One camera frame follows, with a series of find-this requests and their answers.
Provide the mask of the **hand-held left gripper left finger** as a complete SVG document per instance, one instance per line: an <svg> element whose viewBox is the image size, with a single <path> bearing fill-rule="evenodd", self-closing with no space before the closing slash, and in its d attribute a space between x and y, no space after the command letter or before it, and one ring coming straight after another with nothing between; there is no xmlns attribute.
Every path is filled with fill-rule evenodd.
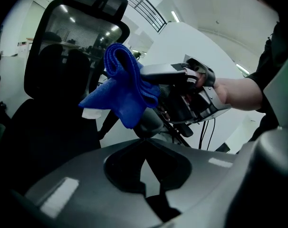
<svg viewBox="0 0 288 228"><path fill-rule="evenodd" d="M118 171L116 155L141 146L131 140L83 153L34 184L25 195L13 191L27 228L154 228L162 220L144 194L120 189L107 170Z"/></svg>

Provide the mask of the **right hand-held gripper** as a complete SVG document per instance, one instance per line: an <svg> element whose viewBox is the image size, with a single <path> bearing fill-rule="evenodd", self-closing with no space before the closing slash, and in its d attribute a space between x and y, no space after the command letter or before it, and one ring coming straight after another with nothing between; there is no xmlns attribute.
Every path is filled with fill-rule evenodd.
<svg viewBox="0 0 288 228"><path fill-rule="evenodd" d="M214 89L214 71L189 58L185 63L148 65L140 69L141 79L159 87L160 99L170 100L170 122L198 123L216 118L231 106L223 104ZM161 96L161 85L172 86L170 96ZM134 127L139 138L152 138L159 133L177 137L178 132L152 108L146 108Z"/></svg>

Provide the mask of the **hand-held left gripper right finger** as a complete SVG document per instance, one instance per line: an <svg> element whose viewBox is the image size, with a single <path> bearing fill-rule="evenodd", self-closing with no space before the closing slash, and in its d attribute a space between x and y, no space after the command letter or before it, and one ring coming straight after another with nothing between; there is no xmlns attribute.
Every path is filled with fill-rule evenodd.
<svg viewBox="0 0 288 228"><path fill-rule="evenodd" d="M181 214L160 224L160 228L224 228L230 204L246 174L251 144L242 146L239 154L211 152L150 139L184 157L192 164L185 183L166 192L171 207Z"/></svg>

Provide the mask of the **person's right hand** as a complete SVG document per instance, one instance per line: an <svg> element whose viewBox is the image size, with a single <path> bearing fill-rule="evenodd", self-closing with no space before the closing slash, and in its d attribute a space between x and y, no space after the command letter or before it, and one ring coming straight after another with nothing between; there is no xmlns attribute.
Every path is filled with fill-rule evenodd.
<svg viewBox="0 0 288 228"><path fill-rule="evenodd" d="M196 87L200 88L204 85L206 81L206 75L197 73L196 76L198 78L196 81ZM218 95L220 101L223 104L228 103L228 90L225 86L226 81L227 81L226 78L216 78L215 83L213 85L216 94Z"/></svg>

